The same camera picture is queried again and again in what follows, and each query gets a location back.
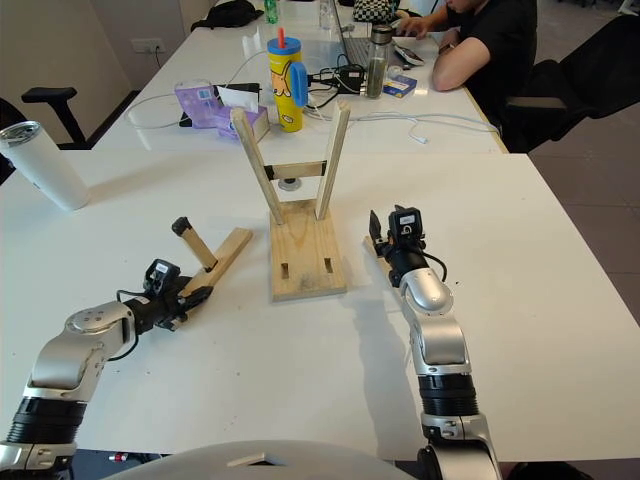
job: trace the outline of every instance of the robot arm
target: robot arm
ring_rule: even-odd
[[[163,260],[145,274],[144,292],[81,310],[38,355],[13,424],[0,443],[0,472],[65,470],[76,451],[74,439],[104,365],[133,339],[154,326],[175,330],[187,311],[204,302],[213,287],[182,292],[190,277]]]
[[[371,212],[376,254],[391,266],[409,323],[413,364],[418,375],[428,440],[419,452],[427,478],[500,480],[500,469],[485,416],[480,413],[464,335],[453,315],[453,296],[423,254],[420,211],[396,206],[387,240]]]

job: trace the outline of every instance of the person's hand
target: person's hand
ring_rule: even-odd
[[[440,42],[440,48],[445,47],[447,45],[458,45],[460,43],[460,32],[457,28],[452,28],[447,30],[447,32],[442,36],[442,41]]]
[[[420,40],[427,36],[431,28],[431,22],[427,17],[404,18],[398,25],[398,35],[405,37],[414,36]]]

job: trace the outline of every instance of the laptop keyboard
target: laptop keyboard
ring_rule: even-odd
[[[347,49],[347,57],[357,65],[367,66],[367,57],[369,56],[369,39],[368,38],[345,38],[344,45]]]

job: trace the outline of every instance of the person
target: person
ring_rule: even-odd
[[[433,14],[405,18],[398,33],[418,40],[445,31],[433,87],[466,85],[492,123],[505,122],[505,101],[526,84],[536,53],[535,0],[446,0]]]

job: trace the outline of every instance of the purple box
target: purple box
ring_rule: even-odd
[[[218,135],[228,138],[238,138],[238,134],[231,123],[231,109],[234,107],[221,107],[216,112],[215,127]],[[269,116],[267,107],[258,107],[258,113],[246,112],[247,120],[253,130],[253,136],[259,141],[269,131]]]

